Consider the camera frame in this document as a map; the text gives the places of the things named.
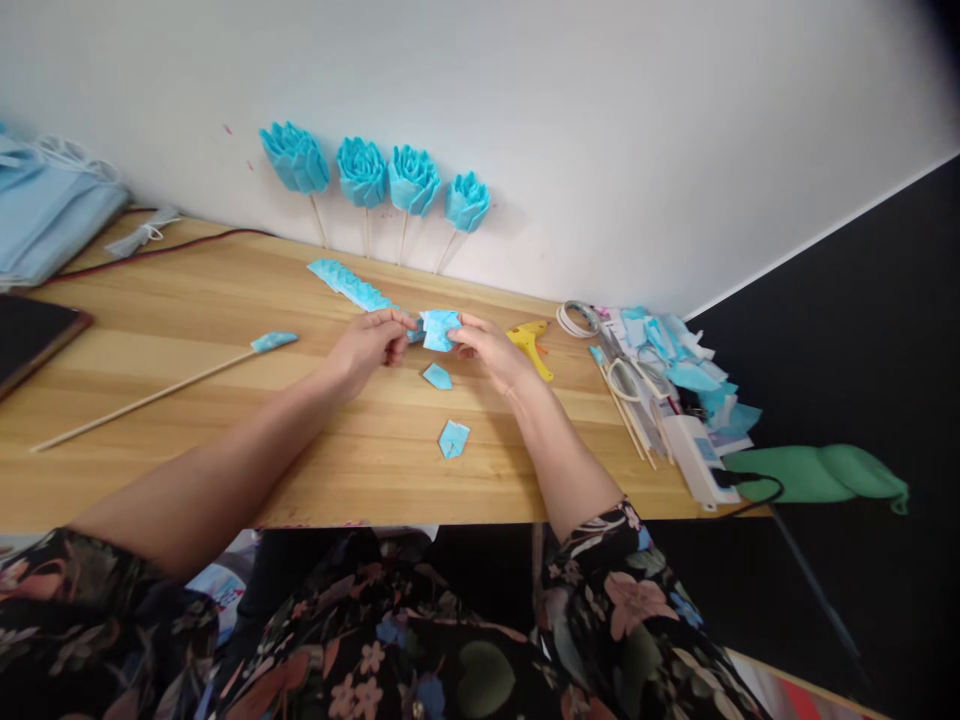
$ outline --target black wall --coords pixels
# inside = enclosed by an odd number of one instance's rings
[[[907,517],[884,501],[781,506],[862,652],[874,706],[902,717],[942,692],[953,655],[958,242],[960,158],[688,323],[763,409],[758,446],[852,443],[910,484]]]

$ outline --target woman's left hand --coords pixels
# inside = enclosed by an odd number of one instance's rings
[[[400,365],[410,344],[407,330],[416,331],[416,321],[392,308],[354,318],[322,366],[343,383],[345,400],[359,395],[381,365]]]

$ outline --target phone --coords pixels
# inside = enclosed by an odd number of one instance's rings
[[[92,322],[83,310],[0,295],[0,400]]]

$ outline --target yellow glue gun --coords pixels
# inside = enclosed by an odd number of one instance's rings
[[[524,323],[523,325],[517,325],[513,330],[508,330],[507,337],[513,341],[514,345],[526,353],[527,357],[530,358],[530,362],[533,363],[533,366],[537,368],[537,372],[540,373],[540,377],[546,382],[550,382],[553,380],[553,373],[547,370],[547,366],[540,360],[540,354],[537,352],[537,338],[546,331],[547,321],[537,320]]]

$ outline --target power strip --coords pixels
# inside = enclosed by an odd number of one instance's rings
[[[740,502],[736,488],[721,487],[711,472],[725,468],[700,420],[692,415],[671,415],[663,419],[663,431],[690,494],[700,507],[716,512],[717,505]]]

